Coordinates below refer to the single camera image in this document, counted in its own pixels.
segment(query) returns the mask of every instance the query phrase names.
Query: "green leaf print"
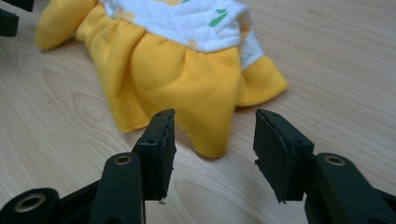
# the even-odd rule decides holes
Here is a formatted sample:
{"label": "green leaf print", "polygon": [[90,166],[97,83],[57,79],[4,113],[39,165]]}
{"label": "green leaf print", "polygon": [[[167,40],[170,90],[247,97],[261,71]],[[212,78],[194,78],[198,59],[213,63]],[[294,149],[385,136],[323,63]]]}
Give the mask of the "green leaf print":
{"label": "green leaf print", "polygon": [[216,9],[216,12],[219,14],[225,13],[227,10],[226,9]]}
{"label": "green leaf print", "polygon": [[209,23],[210,27],[215,27],[217,26],[223,19],[224,17],[227,16],[227,10],[226,9],[216,9],[216,12],[218,14],[221,14],[217,18],[215,18],[212,22]]}

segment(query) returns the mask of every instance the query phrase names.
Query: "yellow plush arm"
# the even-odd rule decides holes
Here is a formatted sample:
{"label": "yellow plush arm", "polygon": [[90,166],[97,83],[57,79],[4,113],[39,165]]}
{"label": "yellow plush arm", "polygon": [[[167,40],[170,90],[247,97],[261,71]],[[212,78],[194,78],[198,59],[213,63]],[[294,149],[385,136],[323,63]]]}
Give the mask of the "yellow plush arm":
{"label": "yellow plush arm", "polygon": [[43,11],[35,32],[35,44],[54,49],[70,38],[97,0],[51,0]]}

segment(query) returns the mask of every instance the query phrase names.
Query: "yellow ruffle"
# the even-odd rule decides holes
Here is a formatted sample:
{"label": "yellow ruffle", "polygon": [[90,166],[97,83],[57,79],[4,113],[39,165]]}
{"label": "yellow ruffle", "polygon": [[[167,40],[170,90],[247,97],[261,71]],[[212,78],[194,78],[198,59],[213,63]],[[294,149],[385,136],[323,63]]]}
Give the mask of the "yellow ruffle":
{"label": "yellow ruffle", "polygon": [[[73,13],[63,10],[62,4],[83,2],[86,7]],[[143,128],[158,111],[174,108],[176,123],[194,148],[204,156],[219,157],[227,147],[235,106],[262,103],[288,86],[266,56],[241,74],[238,47],[212,53],[189,49],[128,21],[111,19],[102,5],[92,2],[52,0],[38,24],[36,43],[55,48],[75,27],[75,38],[91,53],[122,132]],[[51,19],[54,15],[57,24]],[[74,15],[84,20],[69,20]],[[60,24],[67,27],[62,35],[52,31],[62,30]]]}

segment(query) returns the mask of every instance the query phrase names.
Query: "wooden table surface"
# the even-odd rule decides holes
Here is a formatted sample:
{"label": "wooden table surface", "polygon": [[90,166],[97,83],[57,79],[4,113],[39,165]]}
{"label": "wooden table surface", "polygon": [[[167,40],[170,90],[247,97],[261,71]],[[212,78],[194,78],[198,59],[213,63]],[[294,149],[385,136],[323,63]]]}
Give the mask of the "wooden table surface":
{"label": "wooden table surface", "polygon": [[[396,2],[244,0],[254,28],[290,87],[234,113],[227,154],[204,160],[177,129],[167,205],[147,203],[148,223],[306,223],[303,202],[279,204],[255,166],[257,108],[281,114],[316,144],[353,161],[376,188],[396,195]],[[0,37],[0,206],[34,188],[61,197],[100,178],[110,156],[143,131],[120,133],[89,52],[69,41],[33,44],[47,0],[16,12],[16,37]]]}

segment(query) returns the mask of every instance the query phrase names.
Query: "black plastic part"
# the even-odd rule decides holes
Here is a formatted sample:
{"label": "black plastic part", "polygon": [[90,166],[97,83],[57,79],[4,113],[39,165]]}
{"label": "black plastic part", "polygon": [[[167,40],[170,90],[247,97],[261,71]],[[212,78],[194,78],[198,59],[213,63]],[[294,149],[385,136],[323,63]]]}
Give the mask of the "black plastic part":
{"label": "black plastic part", "polygon": [[379,189],[377,191],[385,200],[385,202],[389,205],[389,207],[393,210],[393,213],[396,214],[396,197]]}
{"label": "black plastic part", "polygon": [[2,0],[3,2],[10,3],[14,7],[22,8],[26,11],[33,11],[35,0]]}
{"label": "black plastic part", "polygon": [[108,159],[89,223],[145,223],[140,177],[140,159],[136,154],[121,153]]}
{"label": "black plastic part", "polygon": [[177,151],[174,119],[173,109],[154,115],[134,147],[141,160],[145,201],[159,201],[167,195]]}
{"label": "black plastic part", "polygon": [[4,224],[58,223],[52,211],[59,205],[59,195],[54,189],[31,189],[9,201],[0,211]]}
{"label": "black plastic part", "polygon": [[278,201],[301,201],[314,144],[277,113],[257,110],[253,149]]}
{"label": "black plastic part", "polygon": [[19,17],[0,8],[0,36],[17,35]]}
{"label": "black plastic part", "polygon": [[99,180],[62,198],[62,223],[88,223],[98,187]]}
{"label": "black plastic part", "polygon": [[[308,204],[305,205],[305,212],[310,224],[396,223],[393,210],[348,159],[331,153],[321,153],[316,156],[311,170],[311,178],[315,179],[318,190],[307,191]],[[322,198],[326,209],[323,206],[319,209],[327,210],[331,219],[325,219],[327,215],[321,217],[318,214],[318,204],[312,203],[317,200],[312,201],[311,197]]]}

